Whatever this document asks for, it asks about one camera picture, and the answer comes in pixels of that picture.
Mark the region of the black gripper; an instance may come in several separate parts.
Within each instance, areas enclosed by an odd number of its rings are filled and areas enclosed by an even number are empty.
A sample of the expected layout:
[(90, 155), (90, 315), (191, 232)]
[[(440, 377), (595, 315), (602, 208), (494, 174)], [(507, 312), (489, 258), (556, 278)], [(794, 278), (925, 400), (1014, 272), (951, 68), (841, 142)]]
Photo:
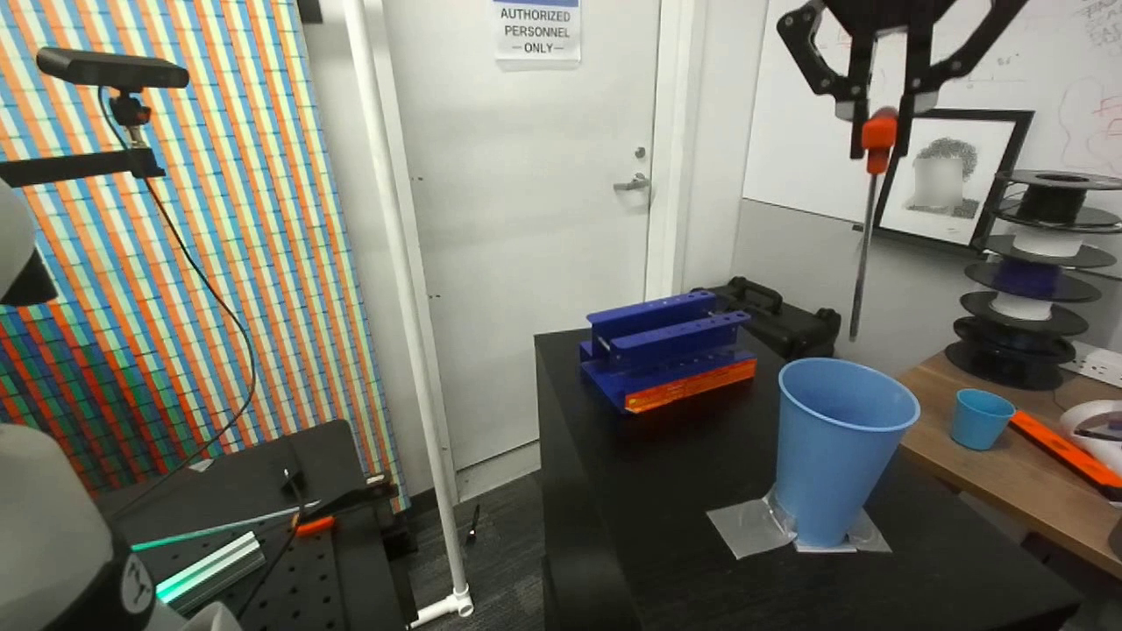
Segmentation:
[[(931, 64), (931, 24), (955, 0), (804, 0), (775, 21), (775, 30), (813, 95), (837, 97), (841, 118), (870, 113), (873, 43), (887, 30), (907, 37), (903, 97), (931, 97), (945, 81), (969, 76), (1027, 0), (987, 0), (978, 29), (939, 64)], [(832, 12), (849, 35), (849, 68), (837, 73), (820, 46), (820, 17)]]

